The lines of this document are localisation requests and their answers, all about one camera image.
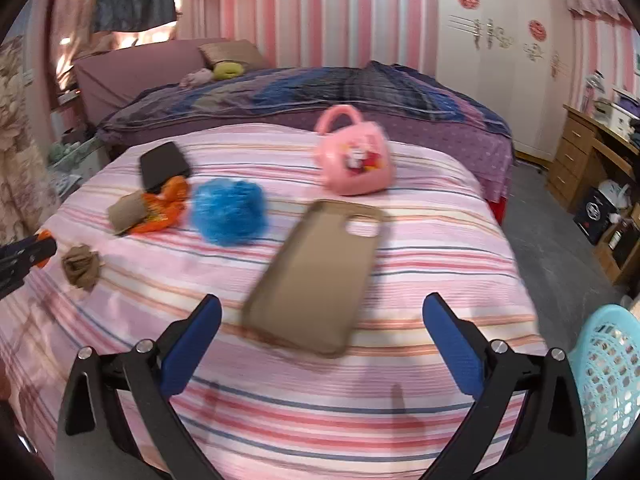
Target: pink striped bedsheet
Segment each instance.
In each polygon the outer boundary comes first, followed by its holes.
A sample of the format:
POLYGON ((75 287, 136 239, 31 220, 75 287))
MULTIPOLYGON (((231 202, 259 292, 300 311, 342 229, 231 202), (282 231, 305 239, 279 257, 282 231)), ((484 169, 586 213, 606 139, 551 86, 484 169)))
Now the pink striped bedsheet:
MULTIPOLYGON (((59 250, 0 304, 0 355, 12 404, 50 467, 65 380, 78 349, 119 352, 156 338, 207 293, 223 325, 186 391, 172 399, 185 426, 228 480, 417 478, 470 407, 424 329, 420 310, 439 292, 488 339, 543 353, 536 316, 511 248, 475 178, 441 152, 393 143, 398 178, 387 192, 353 198, 384 208, 382 246, 344 357, 328 360, 243 338, 242 301, 313 200, 318 185, 308 132, 243 124, 172 139, 193 166, 194 186, 217 177, 263 186, 269 227, 256 243, 219 248, 185 219, 130 237, 110 232, 106 209, 140 186, 130 148, 73 194, 44 227, 59 250), (60 255, 99 251, 89 294, 65 280, 60 255)), ((161 465, 133 409, 123 404, 145 458, 161 465)), ((516 421, 514 397, 484 464, 497 460, 516 421)))

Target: bed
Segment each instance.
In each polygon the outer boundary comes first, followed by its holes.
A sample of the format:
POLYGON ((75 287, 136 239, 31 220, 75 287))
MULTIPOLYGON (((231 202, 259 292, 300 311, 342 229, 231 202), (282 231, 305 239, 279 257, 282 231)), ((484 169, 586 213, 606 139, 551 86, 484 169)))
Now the bed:
MULTIPOLYGON (((223 324, 172 404, 229 479, 420 476, 470 407, 422 325, 422 300, 430 292, 439 292, 488 339, 545 352, 513 253, 478 181, 445 153, 400 143, 392 144, 394 186, 354 199, 384 208, 391 221, 346 355, 326 360, 245 337, 239 309, 252 284, 305 207, 327 197, 312 161, 314 135, 243 124, 172 140, 193 167, 194 186, 221 176, 263 186, 268 230, 255 244, 226 249, 204 242, 188 216, 164 232, 112 235, 108 206, 140 186, 138 157, 162 140, 127 150, 46 222, 58 254, 0 302, 0 391, 10 391, 21 424, 50 467, 62 392, 78 349, 120 352, 156 338, 207 293, 222 301, 223 324), (81 243, 104 263, 91 294, 66 282, 60 262, 81 243)), ((122 399, 143 456, 161 466, 131 398, 122 399)), ((521 402, 513 398, 485 465, 497 460, 521 402)))
MULTIPOLYGON (((448 153, 482 185, 502 221, 513 163, 508 124, 464 94, 408 67, 370 62, 363 69, 260 70, 228 82, 181 89, 204 67, 198 46, 223 40, 177 40, 76 61, 74 73, 89 122, 120 151, 156 139, 226 124, 270 123, 312 130, 336 103, 357 106, 392 140, 448 153)), ((346 124, 337 123, 340 127, 346 124)))

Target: metal screw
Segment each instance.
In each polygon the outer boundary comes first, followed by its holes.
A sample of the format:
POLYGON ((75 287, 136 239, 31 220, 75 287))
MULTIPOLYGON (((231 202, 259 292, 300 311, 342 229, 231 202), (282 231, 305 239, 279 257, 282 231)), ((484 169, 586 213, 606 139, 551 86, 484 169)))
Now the metal screw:
POLYGON ((564 361, 566 354, 564 353, 564 350, 561 350, 559 348, 553 348, 551 349, 551 357, 556 361, 564 361))
POLYGON ((501 339, 491 341, 491 350, 497 354, 504 354, 509 349, 509 345, 501 339))
POLYGON ((83 346, 78 351, 78 357, 80 359, 88 359, 89 357, 91 357, 92 353, 94 353, 94 349, 93 348, 91 348, 90 346, 83 346))
POLYGON ((141 354, 146 354, 147 352, 151 352, 154 348, 154 342, 151 339, 143 339, 142 341, 138 341, 136 345, 136 351, 141 354))

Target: gray floor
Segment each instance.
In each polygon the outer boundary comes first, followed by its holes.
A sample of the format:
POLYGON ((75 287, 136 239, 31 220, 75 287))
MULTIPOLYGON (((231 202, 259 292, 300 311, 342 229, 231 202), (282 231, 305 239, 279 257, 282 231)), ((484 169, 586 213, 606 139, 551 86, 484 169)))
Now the gray floor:
POLYGON ((526 163, 513 172, 502 226, 520 274, 538 311, 549 346, 570 350, 584 321, 598 307, 617 303, 613 287, 593 255, 593 246, 545 189, 546 173, 526 163))

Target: blue laundry basket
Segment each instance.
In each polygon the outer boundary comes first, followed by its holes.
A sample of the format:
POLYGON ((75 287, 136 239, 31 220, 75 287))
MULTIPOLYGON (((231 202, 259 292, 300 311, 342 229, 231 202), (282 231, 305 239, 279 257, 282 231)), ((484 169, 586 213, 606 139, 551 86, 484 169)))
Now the blue laundry basket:
POLYGON ((602 307, 583 327, 569 362, 584 415, 591 480, 640 415, 640 322, 621 306, 602 307))

